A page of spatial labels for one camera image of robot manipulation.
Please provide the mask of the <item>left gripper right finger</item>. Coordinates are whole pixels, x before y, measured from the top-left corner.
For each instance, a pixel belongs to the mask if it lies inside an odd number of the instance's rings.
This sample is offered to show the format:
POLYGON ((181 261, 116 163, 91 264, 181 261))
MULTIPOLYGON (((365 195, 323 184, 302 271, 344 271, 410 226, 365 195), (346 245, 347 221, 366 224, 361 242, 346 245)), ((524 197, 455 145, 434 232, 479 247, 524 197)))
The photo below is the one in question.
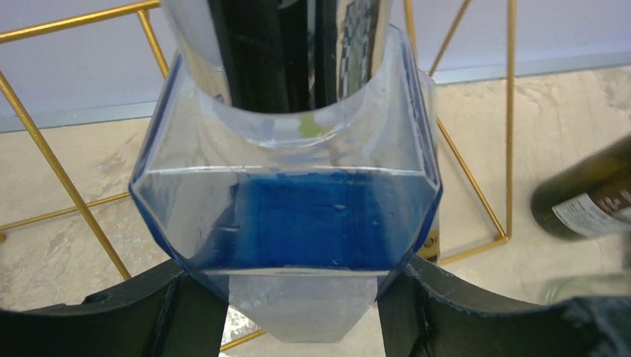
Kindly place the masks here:
POLYGON ((629 356, 630 299, 542 306, 414 257, 378 301, 387 356, 629 356))

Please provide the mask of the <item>dark green wine bottle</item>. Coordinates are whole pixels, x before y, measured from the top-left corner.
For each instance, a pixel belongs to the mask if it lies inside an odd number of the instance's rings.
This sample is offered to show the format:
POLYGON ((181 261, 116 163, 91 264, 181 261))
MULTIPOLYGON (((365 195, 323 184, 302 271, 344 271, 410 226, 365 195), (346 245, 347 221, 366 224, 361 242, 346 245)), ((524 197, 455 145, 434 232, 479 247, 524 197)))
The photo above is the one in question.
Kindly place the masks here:
POLYGON ((630 231, 630 136, 541 183, 531 214, 548 234, 582 239, 630 231))

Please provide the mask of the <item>clear bottle dark label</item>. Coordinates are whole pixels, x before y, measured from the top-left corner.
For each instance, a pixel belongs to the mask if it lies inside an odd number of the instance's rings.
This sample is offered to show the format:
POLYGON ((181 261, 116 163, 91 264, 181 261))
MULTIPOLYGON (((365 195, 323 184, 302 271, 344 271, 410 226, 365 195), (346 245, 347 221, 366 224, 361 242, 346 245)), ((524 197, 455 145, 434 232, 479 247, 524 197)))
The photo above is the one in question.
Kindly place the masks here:
POLYGON ((629 297, 630 272, 580 275, 553 279, 542 286, 538 302, 558 303, 575 297, 629 297))

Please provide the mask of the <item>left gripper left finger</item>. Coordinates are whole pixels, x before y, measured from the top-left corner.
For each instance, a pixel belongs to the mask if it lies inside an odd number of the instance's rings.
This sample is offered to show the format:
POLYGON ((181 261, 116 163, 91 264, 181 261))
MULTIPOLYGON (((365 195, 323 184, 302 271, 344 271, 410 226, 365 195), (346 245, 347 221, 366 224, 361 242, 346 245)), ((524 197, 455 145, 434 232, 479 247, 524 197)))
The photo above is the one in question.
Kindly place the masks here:
POLYGON ((77 305, 1 311, 2 356, 218 356, 228 304, 172 260, 77 305))

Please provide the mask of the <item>tall blue gradient bottle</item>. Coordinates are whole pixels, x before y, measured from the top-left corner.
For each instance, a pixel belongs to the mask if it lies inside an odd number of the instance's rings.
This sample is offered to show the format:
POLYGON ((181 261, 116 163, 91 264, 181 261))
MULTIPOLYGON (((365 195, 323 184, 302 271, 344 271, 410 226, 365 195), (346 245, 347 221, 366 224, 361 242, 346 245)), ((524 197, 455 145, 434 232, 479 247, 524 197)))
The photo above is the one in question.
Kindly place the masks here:
POLYGON ((443 187, 389 1, 163 1, 178 43, 129 183, 158 245, 285 342, 344 338, 443 187))

